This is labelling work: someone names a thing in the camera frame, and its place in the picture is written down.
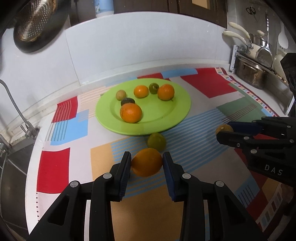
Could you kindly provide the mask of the small tan fruit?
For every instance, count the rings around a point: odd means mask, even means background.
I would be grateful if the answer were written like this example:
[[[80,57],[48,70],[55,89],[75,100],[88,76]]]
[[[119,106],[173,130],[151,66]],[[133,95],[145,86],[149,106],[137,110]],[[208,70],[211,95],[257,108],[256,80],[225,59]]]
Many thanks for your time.
[[[127,97],[127,94],[124,90],[119,90],[116,95],[115,95],[115,98],[118,100],[118,101],[122,101],[123,99],[125,99]]]

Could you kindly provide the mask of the colourful patterned table cloth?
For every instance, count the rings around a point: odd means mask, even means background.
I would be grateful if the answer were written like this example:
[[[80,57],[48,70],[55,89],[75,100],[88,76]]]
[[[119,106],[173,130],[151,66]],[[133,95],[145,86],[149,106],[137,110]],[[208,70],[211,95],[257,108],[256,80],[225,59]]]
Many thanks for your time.
[[[281,114],[266,91],[223,68],[156,73],[62,101],[39,160],[36,219],[70,182],[94,181],[130,152],[125,195],[111,205],[115,238],[177,240],[183,205],[168,193],[161,155],[169,152],[200,180],[222,180],[270,235],[282,218],[282,184],[248,170],[242,151],[219,144],[216,133],[230,121]]]

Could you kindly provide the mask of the steel kitchen sink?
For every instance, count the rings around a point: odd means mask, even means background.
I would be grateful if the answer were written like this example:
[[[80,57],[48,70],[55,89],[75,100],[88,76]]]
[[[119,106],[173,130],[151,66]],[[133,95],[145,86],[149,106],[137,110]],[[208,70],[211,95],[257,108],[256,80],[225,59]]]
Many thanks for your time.
[[[35,140],[23,139],[11,150],[1,150],[1,217],[20,237],[29,236],[25,213],[25,187]]]

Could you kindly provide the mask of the green lime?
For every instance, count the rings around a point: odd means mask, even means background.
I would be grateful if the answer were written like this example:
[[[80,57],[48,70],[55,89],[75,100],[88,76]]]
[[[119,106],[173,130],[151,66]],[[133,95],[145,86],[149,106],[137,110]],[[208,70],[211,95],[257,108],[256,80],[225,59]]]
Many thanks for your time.
[[[163,152],[166,149],[166,138],[160,133],[153,133],[147,139],[147,146],[156,149],[158,152]]]
[[[149,85],[149,91],[151,94],[157,94],[159,89],[159,85],[157,83],[151,83]]]

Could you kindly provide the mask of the chrome kitchen faucet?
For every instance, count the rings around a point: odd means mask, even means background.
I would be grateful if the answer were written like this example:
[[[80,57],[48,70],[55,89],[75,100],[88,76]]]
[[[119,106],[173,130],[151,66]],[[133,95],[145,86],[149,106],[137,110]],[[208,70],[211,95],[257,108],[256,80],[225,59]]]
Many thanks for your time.
[[[0,135],[0,151],[1,155],[3,153],[9,154],[11,152],[11,144],[9,144],[2,135]]]

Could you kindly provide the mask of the white ceramic jug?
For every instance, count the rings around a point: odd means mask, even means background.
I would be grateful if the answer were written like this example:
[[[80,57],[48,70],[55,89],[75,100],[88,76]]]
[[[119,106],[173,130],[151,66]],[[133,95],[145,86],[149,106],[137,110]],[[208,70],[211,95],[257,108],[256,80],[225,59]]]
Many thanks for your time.
[[[284,81],[287,80],[286,76],[285,76],[285,72],[283,70],[283,67],[281,66],[281,60],[283,59],[284,55],[279,52],[274,60],[273,60],[273,69],[275,71],[275,73]]]

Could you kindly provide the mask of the dark wooden window frame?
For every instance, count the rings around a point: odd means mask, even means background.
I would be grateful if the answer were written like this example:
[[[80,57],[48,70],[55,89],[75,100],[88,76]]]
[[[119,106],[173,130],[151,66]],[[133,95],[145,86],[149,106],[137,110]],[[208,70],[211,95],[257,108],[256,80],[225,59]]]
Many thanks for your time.
[[[227,1],[113,1],[114,13],[161,11],[192,16],[227,27]],[[94,1],[71,1],[70,25],[96,18]]]

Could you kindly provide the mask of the brass colander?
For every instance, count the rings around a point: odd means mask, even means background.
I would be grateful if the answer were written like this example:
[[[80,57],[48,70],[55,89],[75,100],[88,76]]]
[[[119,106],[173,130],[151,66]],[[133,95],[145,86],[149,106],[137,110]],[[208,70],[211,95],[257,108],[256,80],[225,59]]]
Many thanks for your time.
[[[36,0],[28,2],[20,11],[14,29],[16,38],[23,42],[34,42],[57,8],[57,1]]]

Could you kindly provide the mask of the green plate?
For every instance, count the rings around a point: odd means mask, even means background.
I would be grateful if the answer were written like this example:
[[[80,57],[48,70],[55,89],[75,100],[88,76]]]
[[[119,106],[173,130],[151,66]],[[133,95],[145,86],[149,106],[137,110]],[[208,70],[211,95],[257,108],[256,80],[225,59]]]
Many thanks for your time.
[[[138,85],[149,86],[156,83],[159,86],[171,85],[175,95],[171,100],[163,101],[156,94],[145,98],[136,98],[133,90]],[[116,92],[124,90],[127,97],[133,98],[142,109],[142,118],[137,123],[127,123],[120,117],[120,101],[115,98]],[[128,136],[143,136],[168,130],[179,124],[189,113],[191,98],[189,93],[177,83],[166,79],[140,78],[114,85],[98,100],[95,116],[106,129]]]

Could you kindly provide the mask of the steel cooking pot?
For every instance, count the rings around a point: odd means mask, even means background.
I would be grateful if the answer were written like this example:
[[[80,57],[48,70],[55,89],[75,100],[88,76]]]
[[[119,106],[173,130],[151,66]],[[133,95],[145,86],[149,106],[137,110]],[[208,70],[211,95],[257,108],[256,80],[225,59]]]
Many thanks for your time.
[[[256,89],[264,89],[269,73],[242,57],[236,58],[235,74]]]

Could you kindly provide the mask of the large orange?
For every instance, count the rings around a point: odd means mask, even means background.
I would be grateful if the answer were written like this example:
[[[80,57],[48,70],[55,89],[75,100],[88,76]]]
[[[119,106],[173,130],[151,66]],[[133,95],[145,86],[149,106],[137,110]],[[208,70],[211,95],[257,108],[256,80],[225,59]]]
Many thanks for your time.
[[[126,103],[120,108],[120,117],[127,123],[136,123],[142,118],[142,109],[135,103]]]
[[[175,96],[175,89],[170,84],[164,84],[158,89],[157,95],[160,100],[168,101]]]

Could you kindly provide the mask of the steel spatula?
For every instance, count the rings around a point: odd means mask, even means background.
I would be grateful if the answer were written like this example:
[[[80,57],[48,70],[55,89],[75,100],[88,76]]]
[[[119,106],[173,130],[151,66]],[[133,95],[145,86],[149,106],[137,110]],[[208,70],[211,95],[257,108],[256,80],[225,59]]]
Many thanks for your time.
[[[256,53],[256,58],[258,62],[264,65],[267,68],[271,68],[273,64],[273,56],[269,47],[269,18],[268,14],[265,13],[265,22],[266,22],[266,45],[259,48]]]

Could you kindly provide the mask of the slim gooseneck water tap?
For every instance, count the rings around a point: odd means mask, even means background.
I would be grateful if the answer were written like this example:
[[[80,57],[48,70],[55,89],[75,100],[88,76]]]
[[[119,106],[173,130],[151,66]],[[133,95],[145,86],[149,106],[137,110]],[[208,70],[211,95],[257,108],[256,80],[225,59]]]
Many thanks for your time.
[[[5,88],[14,108],[16,109],[16,111],[18,112],[19,116],[21,117],[21,119],[23,120],[23,122],[25,123],[25,126],[27,128],[27,130],[24,130],[25,132],[25,137],[26,138],[33,138],[35,139],[39,133],[39,129],[35,128],[26,118],[25,116],[22,114],[22,112],[20,111],[19,107],[17,106],[7,84],[3,81],[0,80],[1,85]]]

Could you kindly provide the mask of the small orange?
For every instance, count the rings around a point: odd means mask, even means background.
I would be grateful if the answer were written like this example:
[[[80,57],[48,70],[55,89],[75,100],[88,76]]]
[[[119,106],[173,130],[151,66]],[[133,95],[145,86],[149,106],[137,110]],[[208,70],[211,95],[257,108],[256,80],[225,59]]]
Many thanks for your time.
[[[132,171],[140,177],[149,177],[158,173],[162,165],[161,154],[153,148],[142,149],[132,159]]]
[[[138,85],[133,90],[133,94],[136,98],[145,98],[149,95],[149,89],[145,85]]]

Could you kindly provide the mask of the white blue pump bottle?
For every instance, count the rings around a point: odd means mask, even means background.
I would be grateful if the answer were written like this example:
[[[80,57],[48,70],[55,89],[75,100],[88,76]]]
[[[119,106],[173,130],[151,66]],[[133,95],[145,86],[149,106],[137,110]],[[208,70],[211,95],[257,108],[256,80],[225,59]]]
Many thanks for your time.
[[[94,7],[97,18],[114,14],[113,0],[94,0]]]

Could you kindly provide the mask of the black scissors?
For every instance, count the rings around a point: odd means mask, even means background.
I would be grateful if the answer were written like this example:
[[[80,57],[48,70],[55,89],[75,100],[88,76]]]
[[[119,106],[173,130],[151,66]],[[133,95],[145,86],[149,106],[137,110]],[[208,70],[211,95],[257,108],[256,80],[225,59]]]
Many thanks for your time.
[[[254,7],[250,6],[246,8],[246,11],[249,15],[253,16],[255,21],[257,22],[257,18],[256,18],[256,10]]]

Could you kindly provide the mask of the dark plum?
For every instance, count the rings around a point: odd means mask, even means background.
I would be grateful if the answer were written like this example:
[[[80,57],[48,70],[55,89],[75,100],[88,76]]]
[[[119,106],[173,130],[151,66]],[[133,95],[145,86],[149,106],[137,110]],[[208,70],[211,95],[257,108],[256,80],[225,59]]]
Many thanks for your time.
[[[121,101],[120,104],[121,106],[123,106],[124,104],[127,104],[127,103],[135,103],[135,100],[133,98],[126,97]]]

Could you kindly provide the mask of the white rice paddle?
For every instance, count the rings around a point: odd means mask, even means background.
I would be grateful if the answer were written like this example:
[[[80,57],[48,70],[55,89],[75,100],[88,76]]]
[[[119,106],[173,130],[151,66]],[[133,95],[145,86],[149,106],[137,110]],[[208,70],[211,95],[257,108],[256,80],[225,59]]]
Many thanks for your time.
[[[283,49],[288,48],[288,39],[285,34],[285,26],[283,22],[280,22],[280,33],[278,35],[278,43]]]

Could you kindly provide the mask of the black frying pan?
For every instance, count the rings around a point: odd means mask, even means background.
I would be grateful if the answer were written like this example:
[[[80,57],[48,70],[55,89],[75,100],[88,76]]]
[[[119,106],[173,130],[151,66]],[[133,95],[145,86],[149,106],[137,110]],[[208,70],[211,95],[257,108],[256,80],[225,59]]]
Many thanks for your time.
[[[63,28],[71,1],[29,1],[16,17],[14,42],[24,53],[32,53],[51,42]]]

